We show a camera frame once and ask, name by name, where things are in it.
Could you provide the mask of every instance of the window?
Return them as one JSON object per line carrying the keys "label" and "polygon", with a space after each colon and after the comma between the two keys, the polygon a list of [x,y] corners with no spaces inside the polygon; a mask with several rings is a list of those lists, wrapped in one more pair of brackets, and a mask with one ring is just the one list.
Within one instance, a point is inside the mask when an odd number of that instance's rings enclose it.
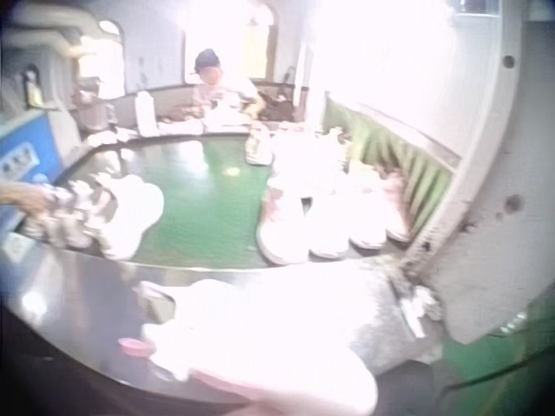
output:
{"label": "window", "polygon": [[278,26],[274,12],[266,4],[249,6],[230,1],[227,13],[196,10],[197,24],[188,26],[185,42],[185,81],[199,82],[194,60],[204,49],[212,48],[222,67],[252,79],[272,81]]}
{"label": "window", "polygon": [[[105,20],[99,25],[105,32],[121,36],[115,23]],[[79,58],[79,77],[99,79],[99,98],[110,100],[124,95],[125,74],[121,42],[82,36],[81,43],[86,55]]]}

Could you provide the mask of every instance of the white wall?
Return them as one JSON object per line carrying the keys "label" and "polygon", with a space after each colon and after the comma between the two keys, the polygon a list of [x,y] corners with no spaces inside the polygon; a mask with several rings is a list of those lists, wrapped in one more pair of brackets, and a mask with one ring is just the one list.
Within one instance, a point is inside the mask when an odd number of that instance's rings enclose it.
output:
{"label": "white wall", "polygon": [[453,22],[423,0],[312,1],[310,88],[366,103],[463,156],[493,76],[498,19]]}
{"label": "white wall", "polygon": [[[232,0],[93,0],[86,7],[98,18],[116,21],[123,30],[126,90],[183,82],[184,31],[194,2]],[[278,13],[277,58],[274,81],[297,63],[305,0],[269,0]]]}

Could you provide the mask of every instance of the shoe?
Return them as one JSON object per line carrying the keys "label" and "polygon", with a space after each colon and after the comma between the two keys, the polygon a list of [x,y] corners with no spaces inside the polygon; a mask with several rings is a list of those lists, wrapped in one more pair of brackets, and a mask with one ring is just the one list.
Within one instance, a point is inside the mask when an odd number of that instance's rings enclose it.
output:
{"label": "shoe", "polygon": [[262,200],[258,248],[274,264],[303,263],[309,245],[301,199],[284,189],[283,178],[271,178]]}
{"label": "shoe", "polygon": [[268,166],[273,159],[270,131],[262,123],[251,128],[251,135],[245,142],[246,161],[251,165]]}
{"label": "shoe", "polygon": [[349,168],[349,239],[355,246],[379,250],[387,240],[386,205],[380,175],[372,166],[351,162]]}
{"label": "shoe", "polygon": [[341,187],[314,197],[306,214],[310,252],[329,259],[343,257],[349,249],[347,199]]}
{"label": "shoe", "polygon": [[383,181],[386,204],[386,230],[388,237],[399,243],[410,241],[410,227],[407,221],[407,206],[403,201],[405,183],[402,174],[392,172]]}

